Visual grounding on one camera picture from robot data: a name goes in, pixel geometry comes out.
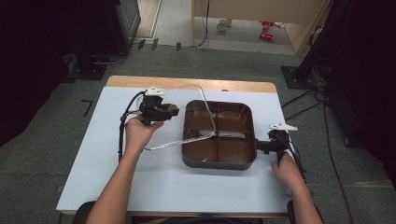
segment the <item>person's wrist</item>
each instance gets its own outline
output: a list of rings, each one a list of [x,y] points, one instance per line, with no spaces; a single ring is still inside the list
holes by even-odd
[[[123,157],[125,157],[129,160],[138,160],[142,150],[143,150],[143,148],[127,147],[127,148],[125,148],[125,153],[124,153]]]
[[[308,186],[301,180],[296,180],[293,183],[289,183],[288,187],[293,195],[305,194],[309,191]]]

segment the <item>black cable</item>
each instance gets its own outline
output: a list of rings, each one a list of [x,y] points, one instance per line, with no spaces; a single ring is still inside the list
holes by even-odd
[[[297,157],[297,155],[294,153],[294,151],[290,147],[290,145],[288,143],[286,143],[281,137],[277,136],[276,134],[271,134],[271,136],[274,136],[277,140],[281,141],[289,149],[289,151],[291,152],[291,155],[293,156],[294,160],[296,161],[296,164],[300,171],[301,177],[303,178],[304,182],[306,182],[304,168],[303,168],[303,165],[301,164],[300,158]]]
[[[62,217],[64,217],[64,214],[60,213],[58,216],[58,224],[62,224]]]
[[[318,96],[317,96],[316,94],[314,94],[314,95],[315,95],[315,98],[317,99],[317,101],[319,101],[319,102],[321,102],[321,103],[323,103],[323,104],[327,104],[327,103],[328,103],[327,98],[326,98],[326,99],[319,99]]]
[[[285,107],[285,106],[287,106],[287,105],[289,105],[289,104],[291,104],[291,103],[293,103],[293,102],[299,100],[300,98],[302,98],[302,97],[304,97],[304,96],[316,94],[316,93],[318,93],[318,92],[322,92],[322,91],[320,91],[321,88],[323,88],[323,86],[317,87],[317,88],[315,88],[315,89],[313,89],[313,90],[310,90],[310,91],[305,91],[303,94],[294,97],[293,99],[291,99],[291,100],[289,100],[288,102],[286,102],[285,104],[283,104],[281,107],[283,108],[283,107]]]
[[[343,198],[344,198],[344,202],[346,203],[346,210],[347,210],[347,214],[349,216],[349,221],[351,224],[353,224],[353,218],[352,218],[352,214],[350,212],[349,203],[347,201],[347,196],[346,196],[346,193],[344,190],[344,185],[340,178],[340,175],[338,174],[337,167],[335,166],[334,158],[332,157],[332,148],[330,145],[330,136],[329,136],[329,124],[327,122],[327,115],[326,115],[326,104],[323,106],[323,116],[324,116],[324,123],[326,126],[327,147],[329,149],[330,160],[332,161],[332,168],[334,169],[335,175],[337,176],[338,184],[340,185],[341,192],[343,193]]]
[[[301,155],[300,155],[300,150],[297,148],[297,146],[296,145],[294,145],[294,143],[292,143],[291,141],[289,141],[289,143],[291,143],[292,145],[293,145],[293,148],[295,148],[296,149],[296,151],[297,151],[297,155],[298,155],[298,159],[300,160],[300,162],[302,162],[301,161]]]
[[[328,56],[328,57],[325,57],[325,58],[316,59],[312,63],[317,63],[317,62],[320,62],[320,61],[326,61],[326,60],[329,60],[331,58],[337,58],[339,55],[342,54],[342,52],[344,51],[344,47],[345,47],[345,40],[346,40],[346,35],[347,35],[349,14],[350,14],[350,11],[352,9],[354,1],[355,0],[351,0],[351,2],[349,3],[349,6],[348,6],[348,11],[346,13],[346,22],[345,22],[345,25],[344,25],[344,33],[343,33],[343,37],[342,37],[343,39],[341,40],[341,48],[340,48],[339,52],[337,52],[334,56]]]
[[[315,65],[314,68],[318,74],[319,79],[323,83],[322,86],[326,86],[327,82],[329,80],[329,71],[327,69],[325,69],[325,67],[323,67],[322,65],[319,65],[319,64]]]
[[[316,106],[318,106],[320,104],[322,104],[322,102],[319,102],[319,103],[317,103],[315,105],[309,106],[306,109],[300,110],[299,112],[297,112],[297,113],[285,118],[285,120],[295,119],[295,118],[299,117],[301,114],[303,114],[304,112],[306,112],[306,111],[308,111],[308,110],[310,110],[310,109],[312,109],[312,108],[314,108],[314,107],[316,107]]]
[[[313,68],[314,72],[312,72],[312,78],[315,80],[318,86],[326,86],[327,80],[324,75],[324,70],[322,66],[315,65]]]
[[[205,27],[205,36],[201,43],[197,46],[191,46],[192,48],[199,48],[201,47],[207,40],[207,18],[209,17],[209,8],[210,8],[210,0],[207,0],[207,8],[206,8],[206,26]]]
[[[120,138],[119,138],[119,162],[122,159],[122,144],[123,144],[123,133],[124,133],[124,127],[125,127],[125,121],[126,118],[128,117],[129,113],[129,108],[131,107],[131,105],[134,103],[134,100],[139,96],[139,95],[143,95],[145,94],[145,91],[140,91],[138,94],[136,94],[134,96],[134,98],[132,98],[131,102],[128,104],[128,106],[125,109],[125,112],[122,114],[120,120],[121,120],[121,124],[120,124]]]
[[[125,58],[125,55],[126,55],[126,53],[122,54],[121,58],[119,58],[118,60],[113,61],[113,62],[108,62],[108,63],[95,62],[94,64],[111,65],[111,64],[119,63],[120,61],[122,61],[122,59]]]

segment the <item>black clamp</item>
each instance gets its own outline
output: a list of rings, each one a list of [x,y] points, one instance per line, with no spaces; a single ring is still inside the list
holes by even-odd
[[[289,134],[286,131],[271,130],[268,133],[268,137],[270,138],[269,142],[257,141],[256,148],[267,155],[270,152],[276,152],[277,163],[279,165],[285,150],[290,148]]]
[[[176,105],[161,104],[163,98],[161,96],[143,97],[143,102],[139,106],[142,112],[143,123],[149,126],[152,121],[165,121],[178,115],[179,109]]]

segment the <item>wooden table edge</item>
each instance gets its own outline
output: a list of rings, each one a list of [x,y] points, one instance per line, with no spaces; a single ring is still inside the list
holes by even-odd
[[[133,212],[128,211],[128,216],[134,217],[198,217],[202,213],[196,212]],[[216,213],[216,217],[287,217],[288,213]]]
[[[112,76],[108,79],[107,87],[142,87],[172,88],[188,84],[201,86],[204,91],[247,91],[276,93],[276,86],[271,82],[235,81],[215,79],[195,79],[179,77],[129,77]]]

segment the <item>metal base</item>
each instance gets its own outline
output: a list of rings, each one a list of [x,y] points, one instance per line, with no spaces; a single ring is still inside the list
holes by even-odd
[[[313,90],[317,88],[316,85],[310,83],[308,80],[300,81],[296,79],[295,71],[298,67],[281,66],[283,78],[285,78],[286,84],[289,89],[302,89],[302,90]]]
[[[101,60],[102,63],[108,63],[109,59]],[[71,79],[86,79],[86,80],[102,80],[107,64],[91,64],[84,68],[80,67],[78,61],[73,66],[67,78]]]

